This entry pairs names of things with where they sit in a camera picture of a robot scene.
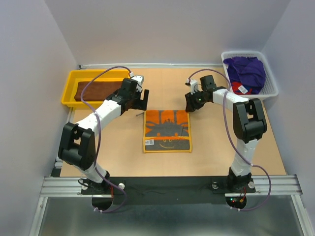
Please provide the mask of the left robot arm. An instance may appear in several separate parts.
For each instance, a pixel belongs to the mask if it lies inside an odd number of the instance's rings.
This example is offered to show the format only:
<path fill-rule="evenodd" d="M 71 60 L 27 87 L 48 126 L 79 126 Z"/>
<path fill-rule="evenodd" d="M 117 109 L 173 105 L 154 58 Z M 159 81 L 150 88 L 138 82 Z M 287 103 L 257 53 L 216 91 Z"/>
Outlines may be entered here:
<path fill-rule="evenodd" d="M 109 173 L 97 163 L 102 129 L 129 109 L 147 109 L 149 90 L 142 89 L 144 77 L 124 78 L 119 89 L 110 94 L 92 113 L 77 123 L 64 125 L 58 158 L 74 166 L 93 183 L 93 189 L 103 194 L 109 190 Z"/>

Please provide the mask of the brown towel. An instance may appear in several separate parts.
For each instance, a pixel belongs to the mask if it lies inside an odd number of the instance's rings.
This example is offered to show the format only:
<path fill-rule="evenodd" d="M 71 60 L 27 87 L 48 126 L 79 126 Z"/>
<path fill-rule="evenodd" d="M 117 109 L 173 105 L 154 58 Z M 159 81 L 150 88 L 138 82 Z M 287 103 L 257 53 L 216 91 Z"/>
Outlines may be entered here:
<path fill-rule="evenodd" d="M 118 90 L 122 85 L 122 81 L 118 82 L 93 82 L 87 87 L 83 94 L 85 101 L 104 101 L 109 95 Z"/>

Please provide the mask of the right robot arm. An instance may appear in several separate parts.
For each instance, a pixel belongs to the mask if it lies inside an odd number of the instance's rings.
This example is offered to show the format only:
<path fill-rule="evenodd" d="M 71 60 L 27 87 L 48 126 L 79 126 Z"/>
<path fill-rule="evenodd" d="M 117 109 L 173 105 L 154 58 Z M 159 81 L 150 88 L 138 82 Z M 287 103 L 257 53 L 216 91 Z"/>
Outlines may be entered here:
<path fill-rule="evenodd" d="M 229 141 L 232 143 L 228 131 L 226 111 L 232 112 L 233 131 L 237 138 L 237 144 L 232 145 L 236 154 L 229 168 L 226 188 L 237 192 L 251 181 L 252 159 L 258 141 L 267 131 L 267 123 L 259 99 L 247 99 L 230 92 L 225 87 L 218 87 L 212 75 L 200 78 L 199 83 L 193 79 L 187 79 L 186 85 L 190 92 L 185 95 L 186 112 L 194 112 L 211 102 L 223 106 L 223 118 Z"/>

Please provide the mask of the orange towel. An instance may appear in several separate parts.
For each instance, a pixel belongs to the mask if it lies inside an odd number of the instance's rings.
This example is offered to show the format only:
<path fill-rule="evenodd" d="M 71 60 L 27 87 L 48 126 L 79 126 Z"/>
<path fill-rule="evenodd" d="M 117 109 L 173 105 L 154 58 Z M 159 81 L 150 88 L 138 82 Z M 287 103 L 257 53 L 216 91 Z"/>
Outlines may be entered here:
<path fill-rule="evenodd" d="M 147 110 L 143 152 L 192 152 L 189 114 L 184 110 Z"/>

